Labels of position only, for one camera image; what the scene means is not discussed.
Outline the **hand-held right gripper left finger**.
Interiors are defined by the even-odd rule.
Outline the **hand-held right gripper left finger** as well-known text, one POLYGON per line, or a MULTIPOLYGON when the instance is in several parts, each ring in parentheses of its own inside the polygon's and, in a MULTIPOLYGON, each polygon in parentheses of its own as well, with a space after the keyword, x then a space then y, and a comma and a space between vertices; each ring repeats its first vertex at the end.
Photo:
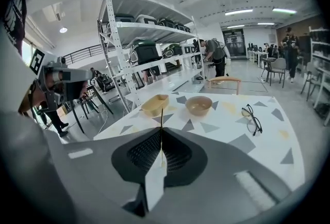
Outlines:
POLYGON ((64 145, 75 169, 115 206, 145 216, 162 197, 160 128, 64 145))

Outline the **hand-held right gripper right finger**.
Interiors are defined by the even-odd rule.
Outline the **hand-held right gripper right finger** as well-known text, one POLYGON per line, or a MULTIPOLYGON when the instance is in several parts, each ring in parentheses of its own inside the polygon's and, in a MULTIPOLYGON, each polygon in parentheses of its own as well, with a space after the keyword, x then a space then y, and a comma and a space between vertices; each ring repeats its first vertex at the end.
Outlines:
POLYGON ((156 224, 261 224, 264 212, 235 176, 243 171, 276 204, 291 194, 279 176, 240 149, 194 133, 183 132, 182 136, 204 149, 207 165, 190 185, 166 188, 146 220, 156 224))

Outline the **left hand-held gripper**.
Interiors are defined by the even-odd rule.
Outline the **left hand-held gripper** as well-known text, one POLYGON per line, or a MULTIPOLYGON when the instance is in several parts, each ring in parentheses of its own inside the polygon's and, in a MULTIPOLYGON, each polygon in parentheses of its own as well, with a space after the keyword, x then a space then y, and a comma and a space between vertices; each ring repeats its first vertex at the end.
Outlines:
POLYGON ((65 101, 79 99, 93 77, 90 70, 68 69, 62 57, 41 49, 35 49, 29 68, 36 75, 30 89, 38 86, 45 93, 46 111, 57 110, 65 101))

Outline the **person's left forearm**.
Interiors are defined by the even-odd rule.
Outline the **person's left forearm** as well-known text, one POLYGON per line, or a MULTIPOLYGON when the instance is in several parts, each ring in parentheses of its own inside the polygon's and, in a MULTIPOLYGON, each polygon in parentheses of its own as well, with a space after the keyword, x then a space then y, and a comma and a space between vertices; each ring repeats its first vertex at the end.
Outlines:
POLYGON ((46 101, 46 95, 38 86, 34 90, 29 88, 23 97, 18 112, 23 114, 44 101, 46 101))

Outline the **black balcony railing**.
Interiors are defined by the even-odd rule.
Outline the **black balcony railing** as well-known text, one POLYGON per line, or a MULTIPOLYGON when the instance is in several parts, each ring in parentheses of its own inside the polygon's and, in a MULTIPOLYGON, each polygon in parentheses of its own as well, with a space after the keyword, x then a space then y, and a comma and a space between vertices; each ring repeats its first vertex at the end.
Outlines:
POLYGON ((71 65, 83 59, 87 59, 99 54, 103 54, 103 49, 100 44, 69 53, 65 55, 64 58, 67 65, 71 65))

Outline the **white metal shelving rack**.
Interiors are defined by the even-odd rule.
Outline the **white metal shelving rack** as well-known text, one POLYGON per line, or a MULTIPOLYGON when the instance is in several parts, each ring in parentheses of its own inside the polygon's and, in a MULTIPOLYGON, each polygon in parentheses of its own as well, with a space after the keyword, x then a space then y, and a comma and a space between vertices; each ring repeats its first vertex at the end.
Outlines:
POLYGON ((156 0, 102 0, 97 32, 106 66, 127 112, 148 98, 205 83, 190 17, 156 0))

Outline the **white triangle-patterned table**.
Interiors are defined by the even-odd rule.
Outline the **white triangle-patterned table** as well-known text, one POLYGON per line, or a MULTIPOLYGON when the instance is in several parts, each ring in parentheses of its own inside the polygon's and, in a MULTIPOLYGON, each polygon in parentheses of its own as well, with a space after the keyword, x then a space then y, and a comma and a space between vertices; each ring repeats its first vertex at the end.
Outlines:
POLYGON ((172 93, 164 116, 149 117, 136 108, 94 137, 102 140, 163 124, 216 141, 231 143, 279 176, 291 190, 305 183, 305 169, 298 139, 279 102, 274 97, 206 94, 213 102, 205 116, 194 116, 185 107, 193 93, 172 93), (263 133, 253 136, 241 109, 250 104, 263 133))

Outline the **row of black green bags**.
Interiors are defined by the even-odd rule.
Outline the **row of black green bags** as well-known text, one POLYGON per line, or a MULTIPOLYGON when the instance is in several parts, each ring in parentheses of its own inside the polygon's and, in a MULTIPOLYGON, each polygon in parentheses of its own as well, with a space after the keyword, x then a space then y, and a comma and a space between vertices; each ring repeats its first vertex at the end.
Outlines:
POLYGON ((191 29, 171 19, 139 14, 115 13, 109 19, 107 10, 98 15, 98 33, 103 54, 116 49, 117 36, 123 50, 128 51, 128 63, 142 65, 162 58, 182 55, 180 44, 196 38, 191 29))

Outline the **black-framed eyeglasses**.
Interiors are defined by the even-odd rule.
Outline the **black-framed eyeglasses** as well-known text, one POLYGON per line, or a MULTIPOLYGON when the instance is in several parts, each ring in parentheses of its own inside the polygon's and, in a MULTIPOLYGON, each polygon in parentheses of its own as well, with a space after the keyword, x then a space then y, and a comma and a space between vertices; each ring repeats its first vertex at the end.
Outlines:
POLYGON ((252 133, 253 136, 256 136, 258 133, 262 134, 263 129, 258 118, 255 117, 254 111, 250 104, 247 104, 246 107, 241 109, 242 115, 247 120, 247 129, 252 133))

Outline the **round tan bowl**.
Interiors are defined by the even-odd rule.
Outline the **round tan bowl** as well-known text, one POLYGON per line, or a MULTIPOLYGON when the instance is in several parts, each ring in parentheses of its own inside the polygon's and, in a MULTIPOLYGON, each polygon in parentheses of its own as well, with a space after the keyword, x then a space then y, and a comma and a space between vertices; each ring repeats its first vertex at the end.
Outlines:
POLYGON ((205 96, 195 96, 185 102, 185 107, 194 116, 205 116, 212 107, 212 100, 205 96))

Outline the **square tan bowl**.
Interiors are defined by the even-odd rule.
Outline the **square tan bowl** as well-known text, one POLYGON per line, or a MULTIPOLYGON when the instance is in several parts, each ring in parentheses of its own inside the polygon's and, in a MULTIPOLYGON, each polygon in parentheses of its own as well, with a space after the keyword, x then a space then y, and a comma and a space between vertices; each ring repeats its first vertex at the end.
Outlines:
POLYGON ((157 94, 141 105, 142 111, 149 117, 157 117, 169 104, 167 94, 157 94))

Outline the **person's dark printed shirt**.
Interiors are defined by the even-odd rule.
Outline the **person's dark printed shirt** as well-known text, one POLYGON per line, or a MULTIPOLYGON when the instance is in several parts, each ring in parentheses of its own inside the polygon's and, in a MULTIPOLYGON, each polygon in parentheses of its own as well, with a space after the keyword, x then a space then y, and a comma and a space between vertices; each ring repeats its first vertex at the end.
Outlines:
POLYGON ((22 55, 22 42, 25 37, 26 15, 26 0, 9 0, 2 18, 7 37, 20 56, 22 55))

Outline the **wooden-backed chair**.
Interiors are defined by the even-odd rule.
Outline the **wooden-backed chair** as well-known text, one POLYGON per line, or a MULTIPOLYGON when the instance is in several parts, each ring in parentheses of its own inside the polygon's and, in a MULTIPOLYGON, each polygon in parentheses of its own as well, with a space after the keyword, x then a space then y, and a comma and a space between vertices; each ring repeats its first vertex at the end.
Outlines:
POLYGON ((236 95, 239 95, 239 91, 240 91, 240 85, 242 80, 239 78, 235 78, 235 77, 230 77, 230 76, 219 76, 219 77, 214 77, 212 79, 209 79, 207 81, 208 83, 208 87, 211 88, 212 84, 215 83, 219 83, 219 82, 235 82, 236 83, 236 95))

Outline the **grey chair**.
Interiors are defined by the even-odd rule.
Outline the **grey chair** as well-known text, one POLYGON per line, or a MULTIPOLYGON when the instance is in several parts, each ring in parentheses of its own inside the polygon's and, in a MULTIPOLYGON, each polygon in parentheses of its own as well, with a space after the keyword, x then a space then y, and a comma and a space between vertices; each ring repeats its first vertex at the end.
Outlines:
POLYGON ((286 75, 286 60, 284 58, 277 58, 273 62, 269 63, 268 80, 270 85, 272 84, 272 77, 275 74, 279 75, 279 83, 282 83, 283 88, 286 75))
POLYGON ((309 100, 315 89, 321 86, 321 72, 317 70, 312 62, 308 62, 306 65, 306 78, 301 90, 301 94, 304 92, 306 84, 308 84, 308 91, 306 96, 306 101, 309 100))

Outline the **black double door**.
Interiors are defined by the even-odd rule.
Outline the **black double door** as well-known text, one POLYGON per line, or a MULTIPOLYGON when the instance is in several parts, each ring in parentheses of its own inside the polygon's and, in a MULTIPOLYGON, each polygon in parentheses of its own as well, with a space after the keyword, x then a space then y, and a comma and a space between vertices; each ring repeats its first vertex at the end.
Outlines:
POLYGON ((231 58, 246 56, 243 29, 229 29, 223 31, 223 38, 231 58))

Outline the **white storage shelf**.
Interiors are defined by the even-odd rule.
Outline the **white storage shelf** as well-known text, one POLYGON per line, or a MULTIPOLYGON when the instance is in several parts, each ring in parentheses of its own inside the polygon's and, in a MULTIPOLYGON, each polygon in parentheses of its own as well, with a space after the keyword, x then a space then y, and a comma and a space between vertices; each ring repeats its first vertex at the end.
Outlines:
POLYGON ((309 36, 313 85, 319 89, 313 109, 324 119, 324 125, 328 125, 330 122, 330 29, 310 26, 309 36))

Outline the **long ceiling light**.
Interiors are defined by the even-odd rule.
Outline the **long ceiling light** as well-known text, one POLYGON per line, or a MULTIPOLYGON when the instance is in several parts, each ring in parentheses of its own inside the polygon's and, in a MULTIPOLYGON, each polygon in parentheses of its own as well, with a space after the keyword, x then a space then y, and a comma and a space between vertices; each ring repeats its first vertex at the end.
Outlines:
POLYGON ((296 14, 296 10, 291 10, 291 9, 282 9, 282 8, 273 8, 273 12, 278 12, 278 13, 286 13, 286 14, 296 14))
POLYGON ((243 14, 243 13, 251 13, 251 12, 253 12, 253 9, 235 10, 235 11, 226 12, 225 16, 231 16, 231 15, 237 15, 237 14, 243 14))

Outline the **black metal frame chair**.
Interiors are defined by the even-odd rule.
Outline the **black metal frame chair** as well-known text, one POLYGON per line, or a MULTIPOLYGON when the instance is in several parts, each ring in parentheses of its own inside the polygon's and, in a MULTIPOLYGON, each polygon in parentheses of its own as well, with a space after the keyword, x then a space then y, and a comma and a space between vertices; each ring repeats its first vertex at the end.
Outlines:
POLYGON ((85 92, 78 100, 77 103, 83 110, 83 117, 85 117, 87 120, 89 119, 88 114, 89 109, 95 111, 98 115, 101 115, 101 112, 99 111, 99 107, 96 105, 96 103, 93 101, 93 97, 96 96, 97 99, 101 102, 103 106, 103 112, 106 113, 106 119, 103 123, 103 125, 100 127, 99 131, 97 134, 99 134, 105 127, 109 114, 114 115, 113 111, 110 109, 108 103, 105 102, 105 100, 101 97, 100 93, 98 92, 97 88, 95 85, 89 85, 87 87, 87 92, 85 92))

